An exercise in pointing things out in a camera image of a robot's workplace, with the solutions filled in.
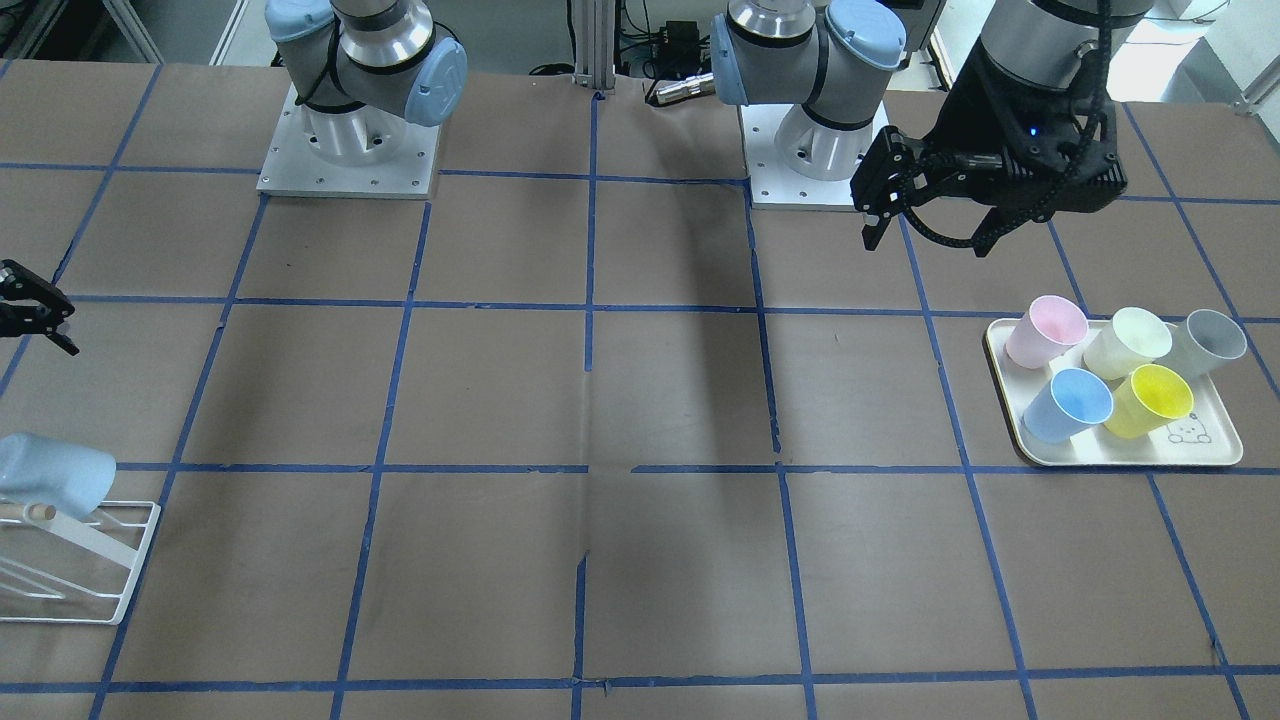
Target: white tray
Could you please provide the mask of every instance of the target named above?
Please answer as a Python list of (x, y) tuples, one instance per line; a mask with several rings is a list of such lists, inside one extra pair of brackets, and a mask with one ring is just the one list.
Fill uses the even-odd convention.
[[(1089, 334), (1048, 368), (1028, 370), (1016, 365), (1005, 354), (1005, 341), (1014, 332), (1016, 318), (991, 323), (984, 346), (996, 377), (996, 388), (1005, 407), (1005, 416), (1012, 430), (1014, 442), (1021, 454), (1037, 465), (1179, 465), (1220, 466), (1234, 465), (1244, 456), (1240, 436), (1222, 406), (1222, 398), (1213, 380), (1203, 375), (1192, 380), (1196, 411), (1189, 418), (1152, 430), (1146, 437), (1123, 439), (1098, 425), (1076, 434), (1062, 443), (1047, 443), (1027, 432), (1023, 411), (1036, 395), (1048, 383), (1053, 373), (1066, 368), (1083, 368), (1080, 356), (1107, 320), (1089, 320)], [(1107, 383), (1115, 389), (1121, 380)]]

